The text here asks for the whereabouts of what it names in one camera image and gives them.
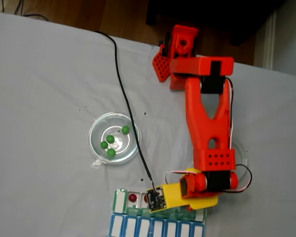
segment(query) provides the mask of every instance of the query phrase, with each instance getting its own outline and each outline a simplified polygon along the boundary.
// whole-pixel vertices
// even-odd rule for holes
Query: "yellow end effector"
[[[158,186],[157,191],[159,193],[156,193],[153,189],[146,192],[150,213],[186,205],[197,210],[215,206],[218,203],[217,196],[182,199],[179,183]]]

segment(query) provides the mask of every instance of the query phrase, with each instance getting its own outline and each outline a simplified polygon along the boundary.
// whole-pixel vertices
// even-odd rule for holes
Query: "white wall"
[[[273,70],[296,75],[296,0],[276,11]]]
[[[256,34],[254,65],[273,69],[276,12],[271,14]]]

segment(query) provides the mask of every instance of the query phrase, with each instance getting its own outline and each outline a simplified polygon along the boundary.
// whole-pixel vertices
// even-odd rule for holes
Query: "white wire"
[[[231,98],[232,98],[232,88],[231,88],[231,84],[230,84],[230,81],[228,81],[228,84],[229,84],[229,113],[231,114],[231,110],[232,110],[232,107],[231,107]],[[231,140],[232,140],[232,130],[233,130],[233,119],[231,118],[231,128],[229,129],[229,149],[231,149]]]
[[[167,181],[167,175],[168,175],[168,173],[175,173],[175,174],[197,174],[196,172],[189,171],[189,170],[170,170],[170,171],[167,171],[166,174],[164,175],[164,179],[166,181],[166,184],[168,184],[168,181]]]

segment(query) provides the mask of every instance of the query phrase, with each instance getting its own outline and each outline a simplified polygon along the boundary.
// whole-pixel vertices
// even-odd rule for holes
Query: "green bead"
[[[112,148],[108,149],[107,154],[109,157],[113,157],[116,154],[116,151]]]
[[[129,133],[129,127],[128,126],[123,126],[122,127],[122,133],[125,134],[125,135],[128,134]]]
[[[114,141],[115,141],[114,136],[112,136],[112,135],[108,135],[108,136],[107,136],[107,142],[108,142],[108,143],[114,143]]]
[[[101,142],[101,148],[106,149],[108,147],[108,143],[106,141]]]

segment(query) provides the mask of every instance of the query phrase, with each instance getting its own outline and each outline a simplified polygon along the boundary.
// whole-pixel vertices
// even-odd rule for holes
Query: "white tablecloth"
[[[161,184],[167,170],[191,166],[184,93],[158,82],[158,47],[116,42],[143,153]],[[206,236],[296,236],[296,77],[235,64],[231,79],[234,136],[254,178],[209,210]],[[91,167],[89,128],[107,112],[128,114],[108,39],[0,13],[0,237],[106,236],[113,191],[150,187],[139,156]]]

